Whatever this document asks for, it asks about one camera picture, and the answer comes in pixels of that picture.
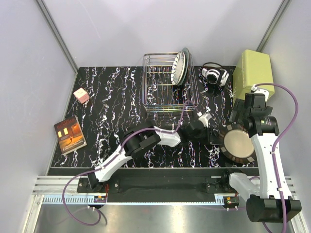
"white plate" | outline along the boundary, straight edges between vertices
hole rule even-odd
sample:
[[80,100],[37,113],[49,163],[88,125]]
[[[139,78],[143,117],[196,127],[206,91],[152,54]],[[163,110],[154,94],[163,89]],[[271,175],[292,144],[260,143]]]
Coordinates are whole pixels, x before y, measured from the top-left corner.
[[185,72],[186,67],[186,56],[184,52],[179,52],[172,65],[172,73],[171,73],[171,82],[173,85],[177,85],[183,74]]

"gray floor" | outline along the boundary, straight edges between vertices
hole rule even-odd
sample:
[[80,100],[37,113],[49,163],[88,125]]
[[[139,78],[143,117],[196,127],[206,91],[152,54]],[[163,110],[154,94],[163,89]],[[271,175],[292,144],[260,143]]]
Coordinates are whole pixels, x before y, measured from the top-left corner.
[[[81,205],[71,205],[70,210]],[[62,205],[42,205],[35,233],[266,233],[261,223],[248,220],[245,210],[214,211],[198,206],[104,206],[104,220],[93,227],[83,226],[68,217]],[[97,214],[83,210],[75,214],[85,222],[95,222]],[[281,224],[268,225],[272,232],[281,232]]]

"book cover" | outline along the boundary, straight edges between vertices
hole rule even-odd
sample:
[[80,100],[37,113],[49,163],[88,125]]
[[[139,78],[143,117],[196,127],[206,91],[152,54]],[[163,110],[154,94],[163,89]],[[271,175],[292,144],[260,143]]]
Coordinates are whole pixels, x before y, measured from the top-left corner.
[[68,154],[86,146],[78,118],[69,117],[54,125],[62,154]]

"yellow green box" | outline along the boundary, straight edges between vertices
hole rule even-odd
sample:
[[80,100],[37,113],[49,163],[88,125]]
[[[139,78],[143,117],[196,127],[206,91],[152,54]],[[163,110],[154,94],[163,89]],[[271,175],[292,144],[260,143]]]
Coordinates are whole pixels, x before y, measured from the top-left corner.
[[[270,56],[265,53],[245,50],[233,72],[233,102],[245,99],[254,84],[273,83]],[[260,86],[269,91],[269,98],[275,93],[273,86]]]

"white wall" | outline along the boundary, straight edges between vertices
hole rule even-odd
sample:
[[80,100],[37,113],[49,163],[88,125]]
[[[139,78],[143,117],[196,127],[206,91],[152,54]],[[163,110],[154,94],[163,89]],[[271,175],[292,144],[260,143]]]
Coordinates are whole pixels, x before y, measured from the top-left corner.
[[[274,82],[292,90],[299,102],[299,114],[292,129],[280,142],[285,172],[294,182],[308,228],[311,230],[311,1],[292,1],[272,34],[264,53],[270,54]],[[276,89],[269,105],[274,107],[283,130],[294,114],[294,102]]]
[[255,50],[281,0],[45,0],[75,62],[141,66],[188,47],[196,65],[235,65]]
[[0,229],[21,232],[37,175],[44,175],[74,73],[34,0],[0,7]]

